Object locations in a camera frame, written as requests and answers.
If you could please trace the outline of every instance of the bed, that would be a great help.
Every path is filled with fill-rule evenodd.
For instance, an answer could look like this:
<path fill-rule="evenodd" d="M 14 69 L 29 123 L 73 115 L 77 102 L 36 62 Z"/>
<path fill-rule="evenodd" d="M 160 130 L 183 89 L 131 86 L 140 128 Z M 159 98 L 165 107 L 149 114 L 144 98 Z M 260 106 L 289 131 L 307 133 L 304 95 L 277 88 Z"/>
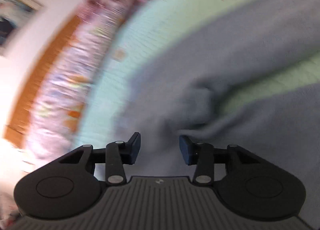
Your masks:
<path fill-rule="evenodd" d="M 66 109 L 59 103 L 59 94 L 53 96 L 53 102 L 42 101 L 43 96 L 48 96 L 45 89 L 50 88 L 46 87 L 45 83 L 42 83 L 40 89 L 37 90 L 37 100 L 30 109 L 33 115 L 31 115 L 29 125 L 25 127 L 25 136 L 19 135 L 20 138 L 23 138 L 22 141 L 26 143 L 29 151 L 35 155 L 36 167 L 40 167 L 68 150 L 83 144 L 92 144 L 94 148 L 104 148 L 109 142 L 125 141 L 126 139 L 114 139 L 113 130 L 116 118 L 130 97 L 130 78 L 147 62 L 155 59 L 165 49 L 208 20 L 250 1 L 150 0 L 144 6 L 139 7 L 134 16 L 124 25 L 120 28 L 117 25 L 116 29 L 112 30 L 113 36 L 109 37 L 110 40 L 103 41 L 100 48 L 98 47 L 100 43 L 95 43 L 95 47 L 99 48 L 97 50 L 99 57 L 90 59 L 94 61 L 94 64 L 89 65 L 93 67 L 89 71 L 90 75 L 80 68 L 78 73 L 85 74 L 85 76 L 81 75 L 70 79 L 68 75 L 70 80 L 66 86 L 59 84 L 65 79 L 49 78 L 49 75 L 46 74 L 49 78 L 47 80 L 51 80 L 51 82 L 55 80 L 58 87 L 72 88 L 75 92 L 80 92 L 80 95 L 77 95 L 75 102 L 68 103 Z M 128 11 L 128 8 L 125 8 L 120 13 L 121 15 L 117 16 L 118 24 L 122 23 L 123 14 Z M 105 24 L 106 20 L 97 22 L 100 24 L 95 25 L 95 28 Z M 81 34 L 86 29 L 92 29 L 87 23 L 82 22 L 81 29 L 77 23 L 78 30 L 73 32 L 76 36 L 70 37 L 69 45 L 50 68 L 51 74 L 61 75 L 55 70 L 63 69 L 64 61 L 68 59 L 66 56 L 71 57 L 68 51 L 77 47 L 77 42 L 79 38 L 81 39 L 77 33 Z M 103 29 L 98 29 L 97 33 L 101 31 L 102 37 L 110 33 L 110 31 Z M 75 67 L 79 61 L 78 57 L 73 57 L 68 65 Z M 221 115 L 233 112 L 256 99 L 318 82 L 320 78 L 319 64 L 320 55 L 315 54 L 287 69 L 240 87 L 221 106 Z M 60 119 L 51 119 L 46 120 L 45 123 L 34 120 L 35 117 L 39 119 L 48 117 L 53 111 L 61 111 L 65 119 L 62 122 Z M 52 121 L 51 127 L 48 127 L 48 121 Z M 56 131 L 62 132 L 63 138 L 52 137 L 52 132 L 56 133 Z"/>

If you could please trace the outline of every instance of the white wall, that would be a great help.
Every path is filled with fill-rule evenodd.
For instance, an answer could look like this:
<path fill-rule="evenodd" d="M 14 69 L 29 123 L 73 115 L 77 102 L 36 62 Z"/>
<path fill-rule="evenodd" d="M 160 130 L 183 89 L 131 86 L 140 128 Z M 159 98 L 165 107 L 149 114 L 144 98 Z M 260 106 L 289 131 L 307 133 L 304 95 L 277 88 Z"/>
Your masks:
<path fill-rule="evenodd" d="M 0 57 L 0 136 L 26 78 L 47 44 L 81 0 L 35 0 L 43 8 L 21 29 Z"/>

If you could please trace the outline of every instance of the metal screw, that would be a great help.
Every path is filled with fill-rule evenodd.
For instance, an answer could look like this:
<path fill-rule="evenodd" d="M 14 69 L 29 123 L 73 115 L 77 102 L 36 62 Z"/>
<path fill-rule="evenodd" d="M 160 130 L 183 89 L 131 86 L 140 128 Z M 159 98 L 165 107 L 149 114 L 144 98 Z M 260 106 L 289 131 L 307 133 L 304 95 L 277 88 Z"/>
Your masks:
<path fill-rule="evenodd" d="M 196 182 L 198 183 L 209 183 L 211 181 L 211 177 L 207 175 L 200 175 L 196 177 Z"/>
<path fill-rule="evenodd" d="M 157 184 L 162 184 L 162 183 L 164 183 L 164 180 L 160 178 L 160 179 L 156 180 L 156 183 Z"/>
<path fill-rule="evenodd" d="M 108 178 L 108 181 L 112 184 L 118 184 L 123 182 L 123 177 L 120 175 L 112 175 Z"/>

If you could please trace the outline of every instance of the wooden bed frame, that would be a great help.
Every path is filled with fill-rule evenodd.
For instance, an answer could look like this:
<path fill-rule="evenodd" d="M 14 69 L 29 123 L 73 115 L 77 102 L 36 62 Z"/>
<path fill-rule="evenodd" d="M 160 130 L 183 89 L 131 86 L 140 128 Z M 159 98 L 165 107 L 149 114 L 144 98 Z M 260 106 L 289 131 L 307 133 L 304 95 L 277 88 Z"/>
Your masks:
<path fill-rule="evenodd" d="M 11 113 L 9 124 L 6 126 L 4 132 L 4 138 L 12 142 L 16 147 L 23 148 L 24 135 L 29 127 L 29 109 L 32 106 L 42 80 L 50 70 L 63 47 L 70 41 L 73 32 L 80 22 L 80 18 L 76 15 L 69 20 L 51 41 L 47 49 L 39 58 L 30 77 L 26 80 L 25 86 Z"/>

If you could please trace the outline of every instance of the framed painting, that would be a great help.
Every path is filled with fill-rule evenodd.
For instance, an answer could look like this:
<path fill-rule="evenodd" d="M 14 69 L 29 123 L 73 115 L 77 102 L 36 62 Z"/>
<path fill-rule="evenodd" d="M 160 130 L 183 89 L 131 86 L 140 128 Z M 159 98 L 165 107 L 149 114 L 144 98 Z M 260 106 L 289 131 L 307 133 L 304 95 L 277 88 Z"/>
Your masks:
<path fill-rule="evenodd" d="M 33 0 L 0 0 L 0 55 L 17 31 L 42 6 Z"/>

